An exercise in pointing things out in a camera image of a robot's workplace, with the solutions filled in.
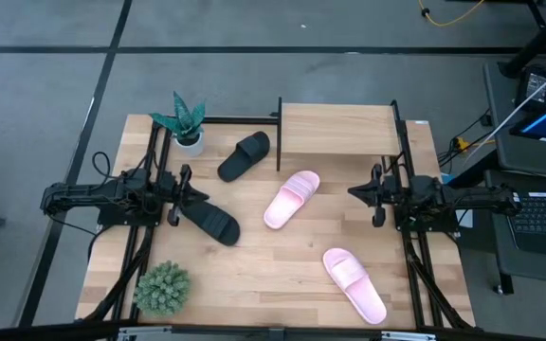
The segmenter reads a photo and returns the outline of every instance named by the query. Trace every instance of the black slide sandal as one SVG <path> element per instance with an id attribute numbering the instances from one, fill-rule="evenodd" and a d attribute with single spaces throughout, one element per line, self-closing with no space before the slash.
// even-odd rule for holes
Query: black slide sandal
<path id="1" fill-rule="evenodd" d="M 239 224 L 221 208 L 207 202 L 180 209 L 182 214 L 217 242 L 232 246 L 239 240 Z"/>
<path id="2" fill-rule="evenodd" d="M 220 167 L 218 176 L 225 182 L 231 182 L 256 165 L 269 153 L 269 137 L 263 132 L 256 132 L 239 141 L 233 152 Z"/>

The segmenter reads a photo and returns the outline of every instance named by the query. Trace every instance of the pink slide sandal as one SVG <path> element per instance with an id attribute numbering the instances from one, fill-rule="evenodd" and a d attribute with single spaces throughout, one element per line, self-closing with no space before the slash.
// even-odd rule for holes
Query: pink slide sandal
<path id="1" fill-rule="evenodd" d="M 385 319 L 385 304 L 368 273 L 351 252 L 341 248 L 330 249 L 323 254 L 323 265 L 366 322 L 379 324 Z"/>
<path id="2" fill-rule="evenodd" d="M 292 175 L 266 209 L 264 223 L 274 229 L 281 228 L 318 187 L 319 176 L 312 171 L 303 170 Z"/>

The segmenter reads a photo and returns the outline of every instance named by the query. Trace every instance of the slide sandal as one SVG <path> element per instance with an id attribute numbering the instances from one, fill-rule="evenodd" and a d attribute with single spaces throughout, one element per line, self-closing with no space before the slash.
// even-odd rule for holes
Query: slide sandal
<path id="1" fill-rule="evenodd" d="M 232 246 L 239 240 L 239 224 L 224 210 L 207 202 L 180 209 L 182 214 L 217 242 Z"/>
<path id="2" fill-rule="evenodd" d="M 319 176 L 312 171 L 303 170 L 292 175 L 266 209 L 264 223 L 274 229 L 281 228 L 318 187 Z"/>
<path id="3" fill-rule="evenodd" d="M 269 153 L 269 137 L 263 132 L 256 132 L 239 141 L 233 152 L 220 167 L 218 176 L 225 182 L 231 182 L 250 167 L 256 165 Z"/>
<path id="4" fill-rule="evenodd" d="M 351 252 L 341 248 L 330 249 L 323 254 L 323 265 L 366 322 L 379 324 L 385 319 L 385 304 L 368 273 Z"/>

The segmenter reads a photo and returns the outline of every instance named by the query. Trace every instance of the white cable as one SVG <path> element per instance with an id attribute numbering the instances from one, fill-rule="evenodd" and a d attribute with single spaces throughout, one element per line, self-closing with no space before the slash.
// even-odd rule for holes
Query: white cable
<path id="1" fill-rule="evenodd" d="M 511 119 L 511 117 L 513 117 L 513 115 L 515 115 L 519 109 L 521 109 L 522 106 L 524 106 L 530 99 L 532 99 L 534 96 L 536 96 L 538 94 L 539 91 L 541 91 L 542 89 L 544 89 L 546 87 L 546 81 L 544 84 L 542 84 L 534 93 L 532 93 L 532 95 L 530 95 L 530 97 L 528 97 L 525 101 L 523 101 L 520 105 L 518 105 L 518 107 L 516 108 L 516 110 L 513 111 L 513 113 L 511 113 L 511 115 L 509 115 L 498 127 L 497 129 L 495 129 L 483 142 L 480 143 L 480 145 L 475 149 L 475 151 L 471 152 L 471 154 L 466 158 L 466 160 L 463 162 L 463 167 L 464 165 L 466 164 L 467 161 L 469 161 L 469 159 L 471 158 L 471 156 L 473 156 L 474 153 L 477 153 L 478 150 L 483 147 L 485 145 L 485 143 L 487 141 L 490 140 L 490 138 L 492 138 L 492 136 L 494 136 L 496 133 L 499 132 L 499 130 L 509 121 L 509 119 Z"/>

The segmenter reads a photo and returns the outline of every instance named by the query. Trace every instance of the wooden shelf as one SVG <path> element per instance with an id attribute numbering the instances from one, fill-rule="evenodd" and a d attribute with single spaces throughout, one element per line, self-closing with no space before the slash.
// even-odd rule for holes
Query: wooden shelf
<path id="1" fill-rule="evenodd" d="M 389 105 L 282 106 L 282 153 L 398 155 Z"/>

